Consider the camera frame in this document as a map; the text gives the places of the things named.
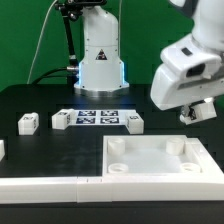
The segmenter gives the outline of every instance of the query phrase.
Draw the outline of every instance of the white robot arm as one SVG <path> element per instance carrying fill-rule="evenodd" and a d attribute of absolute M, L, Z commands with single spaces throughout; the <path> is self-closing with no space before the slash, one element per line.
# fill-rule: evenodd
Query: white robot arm
<path fill-rule="evenodd" d="M 181 120 L 190 124 L 216 116 L 213 102 L 192 103 L 224 94 L 224 1 L 170 3 L 195 26 L 192 34 L 162 51 L 151 98 L 161 110 L 184 106 Z"/>
<path fill-rule="evenodd" d="M 128 92 L 129 84 L 124 79 L 124 63 L 118 52 L 118 21 L 102 9 L 107 0 L 65 0 L 57 3 L 66 26 L 70 51 L 70 64 L 79 67 L 79 81 L 75 92 L 92 97 L 110 97 Z M 78 63 L 72 41 L 69 20 L 77 21 L 82 16 L 84 27 L 85 56 Z"/>

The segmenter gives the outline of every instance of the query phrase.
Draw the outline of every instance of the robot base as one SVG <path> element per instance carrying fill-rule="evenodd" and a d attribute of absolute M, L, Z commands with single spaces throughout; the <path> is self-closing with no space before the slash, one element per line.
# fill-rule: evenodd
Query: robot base
<path fill-rule="evenodd" d="M 124 84 L 120 89 L 114 90 L 91 90 L 81 88 L 79 84 L 74 85 L 75 94 L 88 96 L 88 97 L 115 97 L 120 95 L 127 95 L 129 93 L 129 84 Z"/>

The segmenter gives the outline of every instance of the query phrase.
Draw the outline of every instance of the small white cube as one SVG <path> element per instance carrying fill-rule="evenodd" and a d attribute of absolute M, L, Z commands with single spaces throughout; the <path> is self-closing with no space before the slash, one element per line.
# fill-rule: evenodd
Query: small white cube
<path fill-rule="evenodd" d="M 5 156 L 4 141 L 0 140 L 0 162 L 2 161 L 4 156 Z"/>
<path fill-rule="evenodd" d="M 144 121 L 138 113 L 126 114 L 126 127 L 130 134 L 143 134 Z"/>
<path fill-rule="evenodd" d="M 39 115 L 37 113 L 24 114 L 18 122 L 19 135 L 33 135 L 39 127 Z"/>
<path fill-rule="evenodd" d="M 76 119 L 76 112 L 73 109 L 60 110 L 54 116 L 52 116 L 52 128 L 65 130 Z"/>

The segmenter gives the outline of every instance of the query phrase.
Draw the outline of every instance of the black cable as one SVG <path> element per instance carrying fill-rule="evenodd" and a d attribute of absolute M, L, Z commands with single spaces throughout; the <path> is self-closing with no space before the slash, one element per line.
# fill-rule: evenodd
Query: black cable
<path fill-rule="evenodd" d="M 49 75 L 56 73 L 56 72 L 61 72 L 61 71 L 67 71 L 67 68 L 56 68 L 56 69 L 52 69 L 46 73 L 44 73 L 42 76 L 40 76 L 39 78 L 35 79 L 32 84 L 36 85 L 38 84 L 38 82 L 40 82 L 42 79 L 47 78 Z"/>

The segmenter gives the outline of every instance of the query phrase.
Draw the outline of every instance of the white block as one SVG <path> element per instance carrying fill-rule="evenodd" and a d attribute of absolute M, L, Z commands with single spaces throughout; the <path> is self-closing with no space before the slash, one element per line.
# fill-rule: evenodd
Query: white block
<path fill-rule="evenodd" d="M 0 162 L 2 161 L 4 156 L 5 156 L 4 141 L 0 140 Z"/>
<path fill-rule="evenodd" d="M 126 127 L 130 134 L 143 134 L 144 121 L 138 113 L 126 114 Z"/>
<path fill-rule="evenodd" d="M 33 135 L 39 127 L 39 115 L 37 113 L 24 114 L 18 122 L 19 135 Z"/>
<path fill-rule="evenodd" d="M 217 117 L 213 102 L 198 104 L 191 108 L 194 111 L 194 119 L 182 115 L 180 117 L 180 120 L 186 125 Z"/>
<path fill-rule="evenodd" d="M 65 130 L 76 118 L 76 112 L 73 109 L 60 110 L 57 114 L 52 116 L 52 128 Z"/>

